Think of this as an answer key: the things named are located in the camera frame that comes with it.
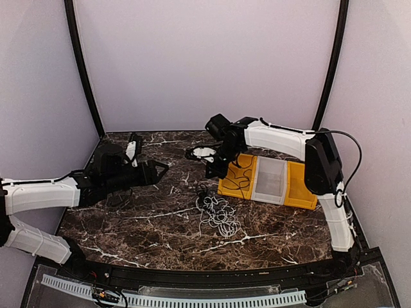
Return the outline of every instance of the yellow plastic container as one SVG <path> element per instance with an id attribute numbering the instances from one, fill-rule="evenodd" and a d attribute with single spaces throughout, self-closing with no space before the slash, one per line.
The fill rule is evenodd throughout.
<path id="1" fill-rule="evenodd" d="M 287 163 L 287 192 L 284 205 L 314 210 L 317 196 L 312 194 L 304 183 L 304 168 L 304 164 L 298 162 Z"/>
<path id="2" fill-rule="evenodd" d="M 257 156 L 240 154 L 238 164 L 241 168 L 236 167 L 233 163 L 229 164 L 227 176 L 218 184 L 218 193 L 250 200 L 254 186 Z"/>

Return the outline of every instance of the curved black frame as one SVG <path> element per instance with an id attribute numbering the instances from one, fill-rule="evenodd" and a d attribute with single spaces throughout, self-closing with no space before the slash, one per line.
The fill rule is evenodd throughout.
<path id="1" fill-rule="evenodd" d="M 333 50 L 331 52 L 331 58 L 329 59 L 328 71 L 324 88 L 320 98 L 319 107 L 315 114 L 312 130 L 319 130 L 321 126 L 324 113 L 326 112 L 329 94 L 333 87 L 335 72 L 337 70 L 338 59 L 340 58 L 340 51 L 342 46 L 342 39 L 344 37 L 345 22 L 347 21 L 349 0 L 341 0 L 340 10 L 338 12 L 337 28 L 335 30 Z"/>
<path id="2" fill-rule="evenodd" d="M 380 248 L 363 247 L 360 256 L 361 266 L 379 262 L 395 307 L 400 307 L 399 300 L 392 283 L 387 265 L 381 254 Z M 280 286 L 281 290 L 305 290 L 308 296 L 318 294 L 327 289 L 327 282 L 331 277 L 312 277 L 309 272 L 332 266 L 333 259 L 317 261 L 301 265 L 284 266 L 279 268 L 250 269 L 242 271 L 172 271 L 159 269 L 129 268 L 126 266 L 113 266 L 100 262 L 88 262 L 90 269 L 97 273 L 97 282 L 110 287 L 138 291 L 141 286 L 176 287 L 181 289 L 230 289 L 259 286 Z M 51 260 L 37 257 L 31 269 L 26 285 L 21 308 L 26 308 L 35 275 L 40 265 L 49 266 L 57 270 L 57 275 L 73 278 L 68 275 L 58 264 Z"/>
<path id="3" fill-rule="evenodd" d="M 73 45 L 74 57 L 76 58 L 78 74 L 80 75 L 80 79 L 82 81 L 85 98 L 90 109 L 94 126 L 96 127 L 99 137 L 102 138 L 105 135 L 105 131 L 103 123 L 101 122 L 100 115 L 98 113 L 96 100 L 94 99 L 92 93 L 89 75 L 87 74 L 87 69 L 85 67 L 82 45 L 80 43 L 80 36 L 78 34 L 78 28 L 76 23 L 76 14 L 74 12 L 73 0 L 64 0 L 64 5 L 66 7 L 67 24 L 69 26 L 71 44 Z"/>

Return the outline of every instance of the gray wall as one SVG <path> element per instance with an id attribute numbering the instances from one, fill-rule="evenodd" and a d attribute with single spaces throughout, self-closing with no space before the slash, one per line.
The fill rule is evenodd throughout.
<path id="1" fill-rule="evenodd" d="M 75 3 L 106 131 L 203 128 L 219 112 L 311 127 L 339 0 Z"/>
<path id="2" fill-rule="evenodd" d="M 402 307 L 411 307 L 411 3 L 351 1 L 324 126 L 361 143 L 348 193 L 371 246 L 380 246 Z M 344 173 L 356 164 L 338 139 Z"/>
<path id="3" fill-rule="evenodd" d="M 98 141 L 76 70 L 64 2 L 0 1 L 0 173 L 48 178 L 86 163 Z M 19 218 L 53 233 L 61 209 Z M 0 248 L 0 307 L 20 307 L 34 258 Z"/>

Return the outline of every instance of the white cable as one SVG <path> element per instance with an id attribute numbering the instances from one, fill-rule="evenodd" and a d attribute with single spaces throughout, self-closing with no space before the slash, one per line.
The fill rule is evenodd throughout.
<path id="1" fill-rule="evenodd" d="M 208 223 L 211 228 L 217 228 L 220 235 L 224 238 L 232 237 L 241 228 L 241 223 L 237 220 L 235 213 L 229 202 L 223 198 L 217 199 L 213 197 L 205 197 L 202 207 L 198 204 L 197 198 L 195 205 L 201 212 L 200 223 L 198 229 L 202 236 L 201 224 Z M 203 213 L 207 213 L 208 218 L 203 218 Z"/>

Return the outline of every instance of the dark brown marble surface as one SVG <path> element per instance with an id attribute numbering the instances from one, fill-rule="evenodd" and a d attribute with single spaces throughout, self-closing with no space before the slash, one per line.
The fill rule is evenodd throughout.
<path id="1" fill-rule="evenodd" d="M 144 132 L 140 161 L 153 158 L 170 166 L 153 186 L 135 187 L 124 204 L 119 196 L 84 209 L 67 210 L 59 235 L 75 239 L 87 258 L 124 266 L 162 270 L 250 270 L 331 258 L 331 238 L 319 205 L 314 211 L 224 197 L 236 209 L 241 230 L 228 239 L 202 225 L 195 186 L 217 189 L 204 178 L 201 162 L 184 151 L 212 144 L 207 132 Z M 110 133 L 103 142 L 127 146 L 129 133 Z M 255 155 L 291 159 L 252 149 Z"/>

